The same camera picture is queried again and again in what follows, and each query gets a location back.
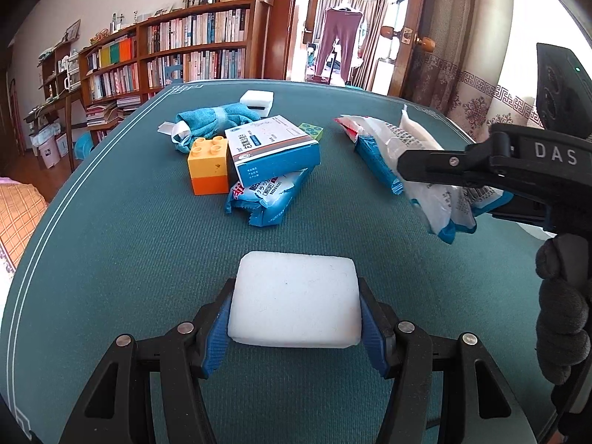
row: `coat hanger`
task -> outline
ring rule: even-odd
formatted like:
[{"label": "coat hanger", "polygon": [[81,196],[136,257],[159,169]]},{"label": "coat hanger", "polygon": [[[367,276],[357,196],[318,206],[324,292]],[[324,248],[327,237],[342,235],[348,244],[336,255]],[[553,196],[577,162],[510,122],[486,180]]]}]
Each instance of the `coat hanger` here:
[{"label": "coat hanger", "polygon": [[349,0],[341,0],[341,3],[337,6],[333,7],[334,10],[341,10],[341,11],[354,11],[355,13],[361,13],[360,10],[356,10],[352,7]]}]

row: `yellow lego brick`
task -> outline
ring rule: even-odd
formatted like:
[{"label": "yellow lego brick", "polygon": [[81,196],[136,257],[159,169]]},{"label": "yellow lego brick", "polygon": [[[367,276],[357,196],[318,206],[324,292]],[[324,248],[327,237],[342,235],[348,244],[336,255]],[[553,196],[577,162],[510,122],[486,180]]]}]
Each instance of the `yellow lego brick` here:
[{"label": "yellow lego brick", "polygon": [[191,178],[200,179],[227,175],[227,149],[228,140],[226,138],[214,137],[212,140],[198,138],[187,157]]}]

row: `wooden floor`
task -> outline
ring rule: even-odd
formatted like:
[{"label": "wooden floor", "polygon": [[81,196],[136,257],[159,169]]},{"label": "wooden floor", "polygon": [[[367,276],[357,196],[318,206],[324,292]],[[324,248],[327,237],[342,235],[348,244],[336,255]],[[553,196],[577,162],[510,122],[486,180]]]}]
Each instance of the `wooden floor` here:
[{"label": "wooden floor", "polygon": [[[81,160],[75,160],[76,165],[79,163]],[[51,169],[46,169],[45,166],[41,168],[37,157],[33,155],[32,151],[28,151],[8,167],[5,176],[22,184],[35,185],[39,193],[49,203],[69,178],[70,164],[66,155]]]}]

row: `snack package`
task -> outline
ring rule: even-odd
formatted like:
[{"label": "snack package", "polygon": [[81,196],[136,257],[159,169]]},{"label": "snack package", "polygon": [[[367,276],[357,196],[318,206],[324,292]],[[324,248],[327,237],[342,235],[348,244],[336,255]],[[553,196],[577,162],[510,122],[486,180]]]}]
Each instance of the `snack package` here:
[{"label": "snack package", "polygon": [[291,172],[247,188],[237,182],[230,189],[224,213],[231,213],[233,208],[242,208],[251,214],[249,225],[278,225],[282,223],[288,205],[313,169]]},{"label": "snack package", "polygon": [[[407,105],[403,106],[399,127],[418,139],[425,148],[443,150],[430,132],[422,127],[421,124],[409,118]],[[493,187],[481,187],[478,189],[465,188],[464,193],[471,207],[471,212],[475,217],[507,204],[514,197],[510,192],[501,191]]]},{"label": "snack package", "polygon": [[[405,181],[397,172],[397,164],[406,150],[442,147],[433,138],[420,141],[405,130],[376,118],[360,118],[356,123],[374,137],[385,163],[402,182],[407,198],[428,231],[448,244],[452,244],[457,232],[474,233],[477,230],[477,215],[504,205],[512,197],[507,192],[491,188],[471,192],[472,189],[454,185]],[[414,124],[407,123],[406,126],[420,138],[425,138],[424,132],[427,131],[418,123]]]},{"label": "snack package", "polygon": [[384,163],[374,138],[364,135],[358,136],[355,151],[362,157],[362,160],[374,173],[374,176],[386,185],[393,194],[401,195],[403,193],[403,184]]},{"label": "snack package", "polygon": [[356,144],[356,153],[362,157],[362,160],[365,161],[374,176],[386,185],[393,194],[400,195],[403,192],[403,184],[384,163],[374,137],[368,135],[363,129],[360,124],[363,118],[353,115],[341,115],[335,121],[342,126],[347,136]]}]

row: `orange lego brick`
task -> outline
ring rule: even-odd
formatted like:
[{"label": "orange lego brick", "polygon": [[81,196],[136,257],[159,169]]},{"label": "orange lego brick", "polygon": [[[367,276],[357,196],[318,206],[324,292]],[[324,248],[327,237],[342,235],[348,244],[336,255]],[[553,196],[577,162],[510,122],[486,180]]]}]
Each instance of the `orange lego brick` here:
[{"label": "orange lego brick", "polygon": [[196,195],[227,194],[230,190],[226,175],[191,179],[191,185]]},{"label": "orange lego brick", "polygon": [[187,157],[189,175],[192,179],[227,175],[226,151],[228,140],[214,137],[212,140],[198,138]]}]

